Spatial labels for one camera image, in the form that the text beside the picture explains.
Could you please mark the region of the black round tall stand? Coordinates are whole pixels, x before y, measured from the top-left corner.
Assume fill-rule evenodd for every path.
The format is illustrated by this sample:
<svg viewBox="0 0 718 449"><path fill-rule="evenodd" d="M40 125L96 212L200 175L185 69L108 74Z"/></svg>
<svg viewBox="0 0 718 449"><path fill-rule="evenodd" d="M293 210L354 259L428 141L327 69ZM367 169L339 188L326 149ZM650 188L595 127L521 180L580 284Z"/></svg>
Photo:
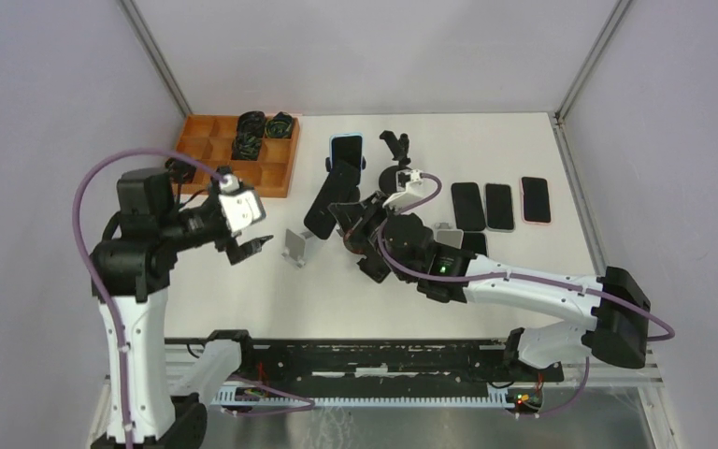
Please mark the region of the black round tall stand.
<svg viewBox="0 0 718 449"><path fill-rule="evenodd" d="M393 160L393 163L379 175L379 189L389 196L397 192L396 173L409 167L410 142L406 133L397 136L391 130L381 132L380 139L387 145Z"/></svg>

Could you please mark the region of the silver edge smartphone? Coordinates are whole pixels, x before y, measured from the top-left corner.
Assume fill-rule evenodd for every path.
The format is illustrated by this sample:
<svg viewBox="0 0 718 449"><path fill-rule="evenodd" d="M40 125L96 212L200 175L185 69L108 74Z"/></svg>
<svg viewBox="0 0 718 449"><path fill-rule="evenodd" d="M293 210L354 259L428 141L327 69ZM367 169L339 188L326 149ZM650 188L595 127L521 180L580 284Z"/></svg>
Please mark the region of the silver edge smartphone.
<svg viewBox="0 0 718 449"><path fill-rule="evenodd" d="M488 256L488 243L483 232L465 232L462 239L461 249L471 251L475 254Z"/></svg>

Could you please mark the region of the pink case smartphone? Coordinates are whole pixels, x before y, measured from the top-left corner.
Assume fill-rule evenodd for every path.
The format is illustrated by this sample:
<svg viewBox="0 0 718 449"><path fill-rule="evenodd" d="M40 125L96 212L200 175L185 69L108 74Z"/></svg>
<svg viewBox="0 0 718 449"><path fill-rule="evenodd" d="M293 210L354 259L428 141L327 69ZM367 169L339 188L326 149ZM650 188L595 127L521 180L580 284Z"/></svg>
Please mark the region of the pink case smartphone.
<svg viewBox="0 0 718 449"><path fill-rule="evenodd" d="M521 193L524 221L531 224L550 224L552 222L552 211L547 180L522 177Z"/></svg>

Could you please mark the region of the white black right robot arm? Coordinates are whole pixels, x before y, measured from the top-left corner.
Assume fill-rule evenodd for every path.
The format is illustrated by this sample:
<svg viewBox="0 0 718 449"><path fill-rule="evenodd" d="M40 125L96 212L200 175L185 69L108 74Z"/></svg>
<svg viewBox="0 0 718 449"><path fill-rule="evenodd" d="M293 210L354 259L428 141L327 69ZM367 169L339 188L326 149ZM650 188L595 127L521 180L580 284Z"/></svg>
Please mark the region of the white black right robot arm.
<svg viewBox="0 0 718 449"><path fill-rule="evenodd" d="M375 194L328 207L345 247L360 255L361 271L375 282L395 275L436 302L502 305L556 318L510 332L502 367L513 381L589 356L618 368L644 367L651 302L627 270L572 276L513 267L438 243L417 215L382 203Z"/></svg>

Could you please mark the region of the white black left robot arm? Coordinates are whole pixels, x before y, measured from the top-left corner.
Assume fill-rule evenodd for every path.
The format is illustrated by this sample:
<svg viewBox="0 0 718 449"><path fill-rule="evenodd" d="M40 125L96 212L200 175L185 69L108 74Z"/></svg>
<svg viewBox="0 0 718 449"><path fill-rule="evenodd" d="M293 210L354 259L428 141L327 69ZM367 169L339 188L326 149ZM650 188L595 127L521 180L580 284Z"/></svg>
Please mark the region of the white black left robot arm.
<svg viewBox="0 0 718 449"><path fill-rule="evenodd" d="M180 253L211 244L238 264L259 253L264 238L239 243L246 228L264 220L255 189L221 167L199 206L180 207L168 172L143 168L117 183L121 234L99 242L90 260L93 294L106 327L112 382L110 421L98 448L198 448L208 406L225 380L249 379L256 356L248 335L210 337L203 353L175 383L167 378L165 309L170 274Z"/></svg>

